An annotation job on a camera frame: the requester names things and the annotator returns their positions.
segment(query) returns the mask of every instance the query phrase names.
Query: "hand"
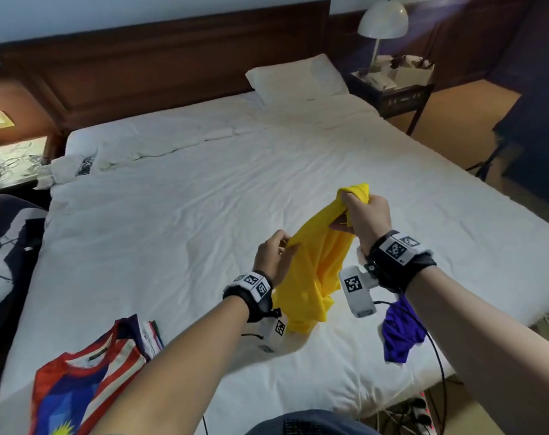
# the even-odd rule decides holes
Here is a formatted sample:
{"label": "hand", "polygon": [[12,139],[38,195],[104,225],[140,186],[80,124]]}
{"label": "hand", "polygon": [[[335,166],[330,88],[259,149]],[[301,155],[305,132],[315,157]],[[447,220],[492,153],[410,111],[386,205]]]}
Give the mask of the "hand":
{"label": "hand", "polygon": [[252,269],[264,272],[271,279],[273,288],[283,282],[291,267],[293,256],[299,249],[299,244],[287,248],[290,238],[284,230],[278,230],[258,246]]}
{"label": "hand", "polygon": [[384,197],[370,194],[369,203],[365,204],[349,192],[342,192],[341,199],[347,206],[353,227],[347,227],[345,214],[333,221],[329,227],[357,235],[361,250],[365,255],[369,255],[375,241],[392,229],[389,203]]}

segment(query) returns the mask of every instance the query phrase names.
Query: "white pillow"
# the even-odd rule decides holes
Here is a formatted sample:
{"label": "white pillow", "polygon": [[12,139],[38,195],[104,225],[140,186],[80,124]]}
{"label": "white pillow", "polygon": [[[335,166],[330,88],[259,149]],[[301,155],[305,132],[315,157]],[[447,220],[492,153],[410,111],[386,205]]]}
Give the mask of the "white pillow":
{"label": "white pillow", "polygon": [[325,54],[293,63],[256,67],[246,73],[246,78],[266,105],[349,93],[341,74]]}

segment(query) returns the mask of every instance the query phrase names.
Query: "bed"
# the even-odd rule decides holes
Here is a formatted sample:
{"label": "bed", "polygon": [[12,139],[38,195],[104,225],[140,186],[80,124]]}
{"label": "bed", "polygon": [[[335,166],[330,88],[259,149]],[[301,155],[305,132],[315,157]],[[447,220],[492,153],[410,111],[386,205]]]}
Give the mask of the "bed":
{"label": "bed", "polygon": [[[0,387],[0,435],[27,431],[40,366],[134,313],[156,320],[168,342],[219,302],[260,242],[281,227],[296,232],[345,185],[368,182],[386,196],[394,226],[422,238],[443,270],[518,321],[531,325],[549,311],[546,222],[352,95],[265,107],[249,92],[246,70],[323,49],[328,9],[327,2],[315,2],[243,13],[245,30],[237,30],[236,39],[228,35],[229,43],[254,42],[257,28],[262,44],[294,39],[274,57],[232,44],[244,64],[225,63],[219,74],[228,87],[200,94],[196,85],[212,83],[215,72],[184,69],[187,79],[177,84],[165,78],[174,94],[159,80],[139,94],[128,89],[124,83],[136,76],[162,70],[122,64],[135,60],[144,29],[0,46],[0,61],[68,135],[64,159],[95,156],[90,174],[52,189],[43,247]],[[171,64],[202,38],[220,52],[218,36],[226,39],[240,15],[156,26],[156,38],[146,37],[140,49],[155,52],[154,60],[174,58]],[[174,33],[179,39],[169,38]],[[152,40],[173,52],[152,50]],[[127,76],[112,77],[115,67],[125,67]],[[79,83],[66,86],[67,76]],[[88,86],[96,79],[105,86],[106,78],[114,86],[87,96]],[[133,117],[115,120],[127,116]],[[355,246],[346,266],[357,262]],[[381,288],[372,296],[394,300]],[[207,409],[209,434],[242,434],[265,419],[309,408],[364,417],[439,381],[429,342],[413,348],[404,365],[386,363],[379,333],[385,309],[358,320],[341,291],[333,298],[328,322],[308,339],[294,336],[282,354],[265,354],[253,337],[242,339]],[[452,373],[445,360],[444,369]],[[204,433],[202,426],[197,433]]]}

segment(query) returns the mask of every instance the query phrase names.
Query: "wrinkled sheet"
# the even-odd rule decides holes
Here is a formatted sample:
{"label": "wrinkled sheet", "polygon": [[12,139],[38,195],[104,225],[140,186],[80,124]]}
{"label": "wrinkled sheet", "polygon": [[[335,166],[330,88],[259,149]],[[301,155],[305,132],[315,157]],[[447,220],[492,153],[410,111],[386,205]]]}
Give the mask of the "wrinkled sheet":
{"label": "wrinkled sheet", "polygon": [[[148,115],[158,124],[144,116],[114,123],[120,131],[110,126],[103,138],[82,130],[97,138],[101,160],[52,189],[0,388],[0,434],[27,431],[32,380],[47,361],[134,313],[156,320],[168,343],[252,266],[260,242],[278,228],[296,232],[351,184],[386,196],[394,227],[429,245],[472,292],[527,325],[549,311],[549,225],[365,102],[343,95],[270,110],[243,97],[207,104],[207,118],[198,104]],[[183,118],[191,119],[186,130]],[[356,246],[345,266],[357,263]],[[394,300],[382,288],[372,296]],[[356,319],[341,291],[333,298],[328,322],[306,342],[292,337],[284,354],[242,337],[206,412],[211,435],[240,435],[301,409],[362,417],[439,381],[427,340],[405,365],[384,361],[385,306]],[[452,373],[447,362],[445,371]]]}

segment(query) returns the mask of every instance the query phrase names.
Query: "table lamp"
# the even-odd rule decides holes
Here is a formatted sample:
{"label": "table lamp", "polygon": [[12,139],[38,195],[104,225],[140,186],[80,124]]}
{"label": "table lamp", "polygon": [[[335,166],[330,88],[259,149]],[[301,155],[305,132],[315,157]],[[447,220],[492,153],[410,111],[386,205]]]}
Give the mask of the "table lamp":
{"label": "table lamp", "polygon": [[375,38],[373,57],[369,65],[369,72],[377,58],[380,40],[404,36],[407,33],[409,18],[406,8],[392,0],[377,2],[363,15],[359,22],[358,34],[367,38]]}

